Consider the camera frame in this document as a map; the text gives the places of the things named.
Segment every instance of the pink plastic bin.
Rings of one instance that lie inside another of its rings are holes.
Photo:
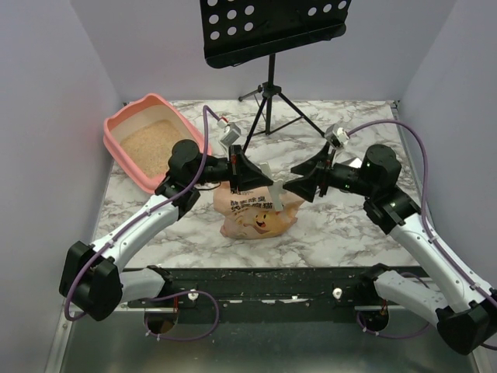
[[[163,174],[152,178],[133,162],[121,148],[120,142],[135,131],[158,120],[169,120],[184,138],[194,140],[200,150],[203,149],[203,135],[165,99],[150,93],[143,99],[123,107],[112,117],[107,118],[103,125],[103,143],[124,172],[145,192],[153,194],[159,183],[164,179]]]

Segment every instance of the pink litter box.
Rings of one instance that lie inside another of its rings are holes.
[[[185,138],[194,140],[203,149],[203,134],[154,93],[125,106],[103,125],[103,143],[109,153],[150,194],[169,169],[172,147]]]

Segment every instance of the plastic bag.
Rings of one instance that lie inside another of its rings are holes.
[[[297,221],[304,200],[291,192],[280,194],[282,211],[275,211],[267,187],[232,193],[229,183],[214,191],[214,210],[225,216],[221,234],[233,239],[265,239],[286,232]]]

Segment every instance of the beige granules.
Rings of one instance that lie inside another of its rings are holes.
[[[169,120],[160,120],[121,141],[121,147],[147,177],[165,174],[172,147],[183,136]]]

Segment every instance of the perforated black panel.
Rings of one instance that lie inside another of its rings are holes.
[[[223,68],[342,36],[351,0],[200,0],[205,58]]]

